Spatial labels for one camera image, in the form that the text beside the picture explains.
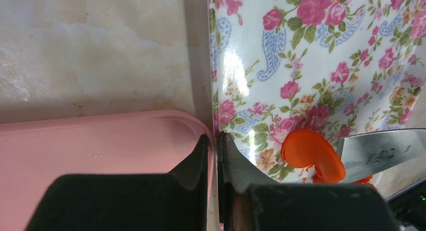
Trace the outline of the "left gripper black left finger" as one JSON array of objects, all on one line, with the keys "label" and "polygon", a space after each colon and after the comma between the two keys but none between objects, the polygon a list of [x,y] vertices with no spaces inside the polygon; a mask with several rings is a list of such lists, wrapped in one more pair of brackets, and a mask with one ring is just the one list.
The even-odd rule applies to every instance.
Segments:
[{"label": "left gripper black left finger", "polygon": [[208,139],[163,174],[67,174],[46,190],[26,230],[206,230]]}]

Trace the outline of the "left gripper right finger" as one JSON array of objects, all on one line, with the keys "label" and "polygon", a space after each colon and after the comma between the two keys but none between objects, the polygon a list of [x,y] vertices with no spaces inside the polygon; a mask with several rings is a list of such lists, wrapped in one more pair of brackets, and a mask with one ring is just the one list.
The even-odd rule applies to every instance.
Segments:
[{"label": "left gripper right finger", "polygon": [[380,194],[362,184],[281,184],[217,137],[219,219],[225,230],[398,230]]}]

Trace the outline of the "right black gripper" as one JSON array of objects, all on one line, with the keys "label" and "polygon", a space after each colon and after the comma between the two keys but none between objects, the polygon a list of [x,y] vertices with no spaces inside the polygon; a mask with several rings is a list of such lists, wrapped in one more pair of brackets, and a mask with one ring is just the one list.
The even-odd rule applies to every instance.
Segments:
[{"label": "right black gripper", "polygon": [[398,230],[425,230],[425,180],[409,185],[387,199]]}]

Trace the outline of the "pink plastic tray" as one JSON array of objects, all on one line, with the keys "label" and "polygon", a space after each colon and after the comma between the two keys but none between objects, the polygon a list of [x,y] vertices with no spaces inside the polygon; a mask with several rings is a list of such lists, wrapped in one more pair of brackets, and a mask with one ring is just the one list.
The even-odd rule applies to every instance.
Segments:
[{"label": "pink plastic tray", "polygon": [[156,110],[1,125],[1,230],[23,230],[48,186],[65,174],[166,173],[207,126]]}]

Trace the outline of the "metal scraper wooden handle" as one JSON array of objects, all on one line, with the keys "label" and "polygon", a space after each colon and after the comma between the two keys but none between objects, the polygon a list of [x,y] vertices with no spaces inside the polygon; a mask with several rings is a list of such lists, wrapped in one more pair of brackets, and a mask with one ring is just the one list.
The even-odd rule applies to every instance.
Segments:
[{"label": "metal scraper wooden handle", "polygon": [[353,183],[425,154],[425,128],[386,130],[340,138],[342,183]]}]

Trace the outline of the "orange-red dough piece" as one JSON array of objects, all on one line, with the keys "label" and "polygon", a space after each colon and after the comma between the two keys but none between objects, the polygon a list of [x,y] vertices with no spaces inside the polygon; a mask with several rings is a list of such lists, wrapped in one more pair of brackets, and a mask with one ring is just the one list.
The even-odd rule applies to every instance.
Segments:
[{"label": "orange-red dough piece", "polygon": [[338,183],[346,176],[346,169],[332,145],[312,130],[291,132],[282,144],[281,159],[293,168],[313,167],[313,183]]}]

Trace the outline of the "floral patterned tray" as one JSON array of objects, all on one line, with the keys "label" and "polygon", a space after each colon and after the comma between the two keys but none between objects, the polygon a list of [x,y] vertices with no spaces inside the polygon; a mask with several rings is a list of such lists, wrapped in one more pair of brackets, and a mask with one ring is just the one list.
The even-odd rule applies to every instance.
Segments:
[{"label": "floral patterned tray", "polygon": [[340,138],[407,129],[425,91],[425,0],[208,0],[215,135],[274,181],[296,130]]}]

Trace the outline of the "orange dough scrap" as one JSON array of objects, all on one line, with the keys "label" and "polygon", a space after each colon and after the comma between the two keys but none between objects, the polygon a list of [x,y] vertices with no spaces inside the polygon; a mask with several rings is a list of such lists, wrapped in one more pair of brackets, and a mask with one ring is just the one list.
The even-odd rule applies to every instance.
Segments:
[{"label": "orange dough scrap", "polygon": [[[368,176],[366,178],[360,179],[358,181],[353,182],[353,184],[363,184],[370,186],[372,188],[376,188],[373,184],[370,183],[370,180],[373,178],[373,176]],[[311,178],[302,178],[297,181],[297,183],[328,183],[326,182],[322,177],[319,177],[317,175],[314,175]]]}]

